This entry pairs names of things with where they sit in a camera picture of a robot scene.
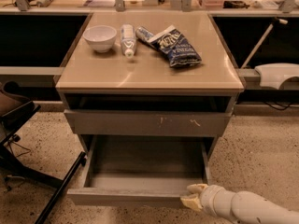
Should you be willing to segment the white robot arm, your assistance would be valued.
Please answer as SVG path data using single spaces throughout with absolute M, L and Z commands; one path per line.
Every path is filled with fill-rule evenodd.
M 233 192 L 218 185 L 192 184 L 182 203 L 196 212 L 222 217 L 232 224 L 299 224 L 299 213 L 249 191 Z

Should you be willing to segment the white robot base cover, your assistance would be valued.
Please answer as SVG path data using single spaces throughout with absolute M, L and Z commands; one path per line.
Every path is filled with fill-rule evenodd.
M 278 90 L 290 78 L 299 77 L 299 64 L 269 63 L 258 65 L 254 70 L 260 75 L 260 86 Z

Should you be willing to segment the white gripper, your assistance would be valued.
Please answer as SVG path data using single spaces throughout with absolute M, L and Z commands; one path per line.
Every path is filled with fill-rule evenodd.
M 204 210 L 213 217 L 234 217 L 232 212 L 232 200 L 235 192 L 226 190 L 217 185 L 192 184 L 187 187 L 192 193 L 188 196 L 181 196 L 180 200 L 184 206 L 196 212 Z

